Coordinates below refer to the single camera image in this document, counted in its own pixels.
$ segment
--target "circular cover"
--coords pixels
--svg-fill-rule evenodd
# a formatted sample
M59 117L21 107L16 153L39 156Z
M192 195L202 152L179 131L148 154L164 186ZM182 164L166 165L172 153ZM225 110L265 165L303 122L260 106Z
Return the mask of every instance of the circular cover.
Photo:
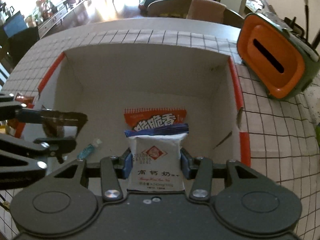
M274 191L241 188L226 188L214 203L217 214L232 228L255 235L276 234L299 219L300 200L289 190L277 185Z
M67 233L92 218L95 195L79 184L57 182L47 191L33 185L17 194L10 206L14 221L29 232L48 235Z

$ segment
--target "red diamond logo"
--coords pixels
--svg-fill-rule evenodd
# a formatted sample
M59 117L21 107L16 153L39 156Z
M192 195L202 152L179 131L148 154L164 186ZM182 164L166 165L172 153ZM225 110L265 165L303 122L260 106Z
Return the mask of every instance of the red diamond logo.
M159 150L156 146L152 146L150 149L145 150L142 153L148 154L154 160L167 154L166 152Z

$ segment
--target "red snack package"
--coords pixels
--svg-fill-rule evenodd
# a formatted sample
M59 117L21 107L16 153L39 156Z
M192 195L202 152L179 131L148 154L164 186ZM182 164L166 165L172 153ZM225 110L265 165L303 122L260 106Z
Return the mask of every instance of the red snack package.
M125 122L132 130L156 128L174 123L183 123L187 115L185 108L137 108L125 109Z

